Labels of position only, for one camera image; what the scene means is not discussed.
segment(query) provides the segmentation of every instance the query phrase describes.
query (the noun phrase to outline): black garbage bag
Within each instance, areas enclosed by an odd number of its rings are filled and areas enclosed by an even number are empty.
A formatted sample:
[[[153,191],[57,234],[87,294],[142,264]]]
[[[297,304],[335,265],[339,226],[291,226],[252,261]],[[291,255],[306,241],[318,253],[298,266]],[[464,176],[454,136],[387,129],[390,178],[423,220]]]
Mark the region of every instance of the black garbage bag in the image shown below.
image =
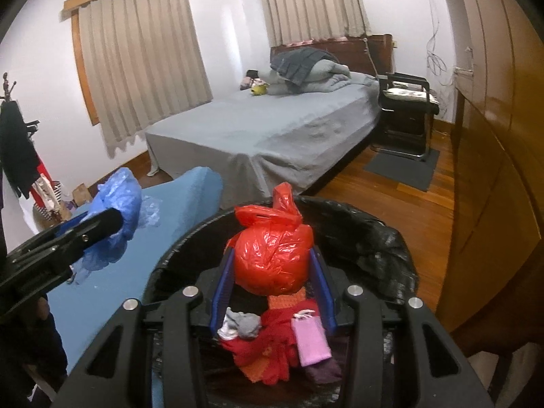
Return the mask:
[[[314,239],[330,267],[342,269],[351,283],[372,290],[385,301],[402,303],[415,295],[418,276],[410,253],[398,231],[382,221],[348,204],[299,196],[295,202],[304,223],[312,226]],[[271,200],[260,205],[270,207]],[[182,237],[158,262],[143,295],[145,304],[165,300],[181,288],[196,283],[207,269],[217,267],[227,241],[243,228],[234,210],[208,219]],[[254,296],[253,301],[235,286],[234,311],[262,313],[266,299]],[[384,330],[384,406],[393,406],[394,385],[391,355],[394,336]],[[329,338],[329,345],[342,372],[348,360],[349,339]],[[211,339],[200,341],[202,373],[210,407],[235,408],[266,406],[274,408],[322,408],[334,406],[341,384],[317,385],[302,369],[293,369],[289,382],[266,386],[252,384],[235,366],[232,354]],[[162,369],[162,336],[155,335],[153,369],[160,376]]]

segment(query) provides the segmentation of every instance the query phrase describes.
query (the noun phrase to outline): wooden floor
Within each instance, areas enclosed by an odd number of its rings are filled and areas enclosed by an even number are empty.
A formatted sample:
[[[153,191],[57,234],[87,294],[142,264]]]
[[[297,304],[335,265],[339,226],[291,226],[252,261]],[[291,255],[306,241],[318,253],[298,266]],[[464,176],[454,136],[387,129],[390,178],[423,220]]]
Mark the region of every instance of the wooden floor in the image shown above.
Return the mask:
[[[366,211],[401,232],[420,275],[418,295],[436,309],[448,261],[453,223],[453,155],[448,135],[433,132],[432,147],[440,158],[428,192],[365,172],[363,167],[375,153],[365,149],[318,196],[347,202]],[[145,173],[148,162],[132,167],[142,187],[161,184],[171,178],[165,172],[153,177]]]

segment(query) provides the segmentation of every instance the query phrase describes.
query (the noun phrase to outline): dark gray blanket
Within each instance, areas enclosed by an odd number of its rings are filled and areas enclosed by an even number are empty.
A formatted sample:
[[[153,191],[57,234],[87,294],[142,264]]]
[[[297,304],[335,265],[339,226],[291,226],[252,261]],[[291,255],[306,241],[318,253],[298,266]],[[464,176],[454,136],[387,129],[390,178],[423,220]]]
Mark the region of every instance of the dark gray blanket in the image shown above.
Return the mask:
[[[338,59],[324,50],[313,47],[301,47],[274,55],[270,60],[270,67],[278,75],[290,81],[290,88],[300,87],[314,67],[321,60],[338,62]]]

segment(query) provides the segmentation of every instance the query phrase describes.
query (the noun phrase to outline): bed headboard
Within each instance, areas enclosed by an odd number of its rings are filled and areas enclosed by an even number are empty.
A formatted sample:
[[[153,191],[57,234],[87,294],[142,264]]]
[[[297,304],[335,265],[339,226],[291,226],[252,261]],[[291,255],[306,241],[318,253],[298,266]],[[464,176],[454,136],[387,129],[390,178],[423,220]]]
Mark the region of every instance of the bed headboard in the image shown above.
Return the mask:
[[[338,58],[341,64],[345,64],[353,72],[374,75],[374,68],[368,58],[362,37],[312,40],[296,45],[276,46],[270,49],[270,57],[279,52],[304,46],[311,46],[330,52]],[[371,35],[368,37],[368,48],[371,51],[372,59],[379,74],[393,72],[393,37],[391,34]]]

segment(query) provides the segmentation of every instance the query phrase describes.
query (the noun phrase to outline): window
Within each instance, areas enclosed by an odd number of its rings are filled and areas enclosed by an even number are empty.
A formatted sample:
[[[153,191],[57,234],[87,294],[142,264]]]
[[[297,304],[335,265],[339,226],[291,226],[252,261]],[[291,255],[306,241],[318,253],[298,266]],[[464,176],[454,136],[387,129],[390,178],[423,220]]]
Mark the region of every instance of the window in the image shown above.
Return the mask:
[[[108,145],[211,100],[189,0],[67,0],[91,122]]]
[[[362,0],[262,0],[271,46],[371,35]]]

